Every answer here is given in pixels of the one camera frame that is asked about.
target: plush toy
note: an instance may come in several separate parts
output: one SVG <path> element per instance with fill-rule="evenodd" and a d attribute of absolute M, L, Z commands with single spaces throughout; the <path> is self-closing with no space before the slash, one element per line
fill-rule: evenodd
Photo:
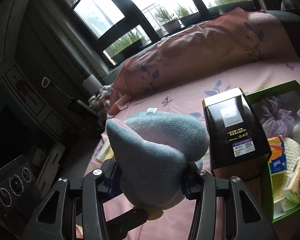
<path fill-rule="evenodd" d="M 184 198 L 187 162 L 200 160 L 209 146 L 202 123 L 184 114 L 142 112 L 124 122 L 113 118 L 107 120 L 106 132 L 122 168 L 122 192 L 135 207 L 148 211 L 150 220 Z"/>

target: speaker box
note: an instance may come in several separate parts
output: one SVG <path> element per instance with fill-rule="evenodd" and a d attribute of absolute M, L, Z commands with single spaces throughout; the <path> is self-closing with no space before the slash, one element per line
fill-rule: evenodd
<path fill-rule="evenodd" d="M 24 155 L 0 169 L 0 225 L 20 236 L 40 198 Z"/>

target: window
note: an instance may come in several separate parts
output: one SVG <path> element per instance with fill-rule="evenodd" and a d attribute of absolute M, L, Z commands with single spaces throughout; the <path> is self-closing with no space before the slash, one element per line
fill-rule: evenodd
<path fill-rule="evenodd" d="M 132 0 L 162 37 L 185 26 L 198 9 L 192 0 Z"/>
<path fill-rule="evenodd" d="M 55 1 L 111 69 L 161 37 L 190 25 L 238 6 L 250 11 L 260 9 L 257 0 Z"/>

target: white sticker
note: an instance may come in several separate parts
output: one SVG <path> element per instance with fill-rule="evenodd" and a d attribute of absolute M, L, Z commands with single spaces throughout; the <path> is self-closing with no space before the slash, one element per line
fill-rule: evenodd
<path fill-rule="evenodd" d="M 253 141 L 251 138 L 245 139 L 240 142 L 236 142 L 232 144 L 234 156 L 238 157 L 240 155 L 244 155 L 249 152 L 253 152 L 255 150 Z"/>
<path fill-rule="evenodd" d="M 149 107 L 147 110 L 147 114 L 155 114 L 158 108 Z"/>
<path fill-rule="evenodd" d="M 225 127 L 243 122 L 241 114 L 236 105 L 220 110 Z"/>

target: black window frame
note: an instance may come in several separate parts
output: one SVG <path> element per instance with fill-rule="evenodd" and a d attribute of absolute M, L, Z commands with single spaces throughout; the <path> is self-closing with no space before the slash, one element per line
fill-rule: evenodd
<path fill-rule="evenodd" d="M 99 56 L 110 69 L 116 68 L 122 62 L 118 62 L 116 65 L 113 65 L 103 53 L 103 51 L 135 27 L 140 25 L 151 40 L 151 43 L 143 47 L 142 49 L 151 46 L 152 44 L 158 42 L 161 39 L 149 23 L 149 21 L 143 15 L 141 10 L 132 2 L 132 0 L 112 0 L 112 2 L 117 6 L 117 8 L 122 12 L 124 18 L 116 24 L 114 24 L 99 38 L 81 19 L 81 17 L 79 17 L 74 11 L 75 6 L 80 2 L 80 0 L 78 0 L 72 7 L 66 0 L 54 1 L 66 14 L 66 17 L 70 21 L 70 23 L 74 25 L 75 29 L 82 35 L 85 41 L 99 54 Z M 202 0 L 192 1 L 194 2 L 200 14 L 198 17 L 198 23 L 201 21 L 208 21 L 213 19 Z M 258 0 L 252 0 L 252 2 L 254 3 L 256 10 L 261 9 Z M 188 28 L 188 26 L 182 29 L 178 29 L 174 33 L 177 33 L 186 28 Z"/>

